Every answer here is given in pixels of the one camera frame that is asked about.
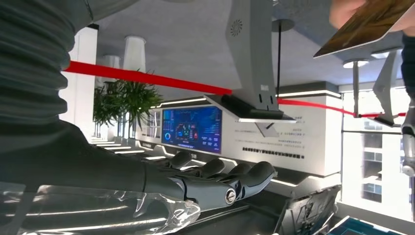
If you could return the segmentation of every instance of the blue dashboard screen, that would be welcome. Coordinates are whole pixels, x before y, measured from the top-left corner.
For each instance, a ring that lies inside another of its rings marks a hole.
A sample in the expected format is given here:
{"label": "blue dashboard screen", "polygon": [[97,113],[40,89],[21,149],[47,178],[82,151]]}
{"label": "blue dashboard screen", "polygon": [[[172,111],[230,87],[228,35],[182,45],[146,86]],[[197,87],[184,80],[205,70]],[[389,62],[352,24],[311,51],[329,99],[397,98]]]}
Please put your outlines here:
{"label": "blue dashboard screen", "polygon": [[217,107],[163,110],[162,143],[220,153],[221,135],[222,110]]}

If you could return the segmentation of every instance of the ceiling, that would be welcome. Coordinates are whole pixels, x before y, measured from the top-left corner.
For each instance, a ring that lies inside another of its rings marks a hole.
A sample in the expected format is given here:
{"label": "ceiling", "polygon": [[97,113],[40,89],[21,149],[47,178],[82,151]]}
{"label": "ceiling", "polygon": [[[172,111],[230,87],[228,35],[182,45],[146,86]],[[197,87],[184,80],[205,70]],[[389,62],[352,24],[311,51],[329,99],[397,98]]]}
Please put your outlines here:
{"label": "ceiling", "polygon": [[[336,55],[313,59],[336,30],[328,23],[330,0],[279,0],[276,18],[294,20],[296,27],[282,34],[281,85],[329,81],[352,82],[352,71],[343,61],[370,58],[370,53],[400,46],[399,33],[380,42]],[[123,56],[125,36],[146,39],[146,67],[155,74],[229,89],[240,82],[225,40],[231,0],[140,0],[105,18],[98,34],[98,61],[103,55]],[[277,72],[278,34],[273,33],[274,74]],[[371,61],[360,70],[362,82],[374,81],[384,60]],[[159,87],[164,99],[200,93]]]}

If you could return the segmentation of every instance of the human hand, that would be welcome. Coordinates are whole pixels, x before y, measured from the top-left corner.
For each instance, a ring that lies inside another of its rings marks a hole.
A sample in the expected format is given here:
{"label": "human hand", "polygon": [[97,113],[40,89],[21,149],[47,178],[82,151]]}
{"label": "human hand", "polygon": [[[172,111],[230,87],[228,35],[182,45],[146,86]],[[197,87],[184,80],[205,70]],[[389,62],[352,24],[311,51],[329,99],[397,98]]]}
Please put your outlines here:
{"label": "human hand", "polygon": [[[367,0],[333,0],[330,9],[330,23],[341,28]],[[401,31],[415,37],[415,7],[412,7],[393,27],[392,31]]]}

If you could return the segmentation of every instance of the robotic hand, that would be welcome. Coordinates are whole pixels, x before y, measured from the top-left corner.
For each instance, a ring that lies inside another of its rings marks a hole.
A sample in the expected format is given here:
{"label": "robotic hand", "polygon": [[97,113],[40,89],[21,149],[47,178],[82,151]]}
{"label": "robotic hand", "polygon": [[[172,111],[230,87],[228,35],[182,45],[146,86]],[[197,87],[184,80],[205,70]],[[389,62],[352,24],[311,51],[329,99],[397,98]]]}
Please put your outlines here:
{"label": "robotic hand", "polygon": [[415,101],[413,99],[411,99],[401,130],[405,152],[402,171],[410,177],[415,177]]}

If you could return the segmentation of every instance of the gray sweater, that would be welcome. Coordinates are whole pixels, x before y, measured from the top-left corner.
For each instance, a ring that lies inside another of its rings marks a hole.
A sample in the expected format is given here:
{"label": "gray sweater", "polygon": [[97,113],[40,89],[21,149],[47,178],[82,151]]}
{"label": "gray sweater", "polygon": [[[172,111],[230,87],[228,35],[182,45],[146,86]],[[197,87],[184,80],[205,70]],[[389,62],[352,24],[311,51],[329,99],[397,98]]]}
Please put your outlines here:
{"label": "gray sweater", "polygon": [[403,37],[402,77],[408,95],[415,99],[415,37]]}

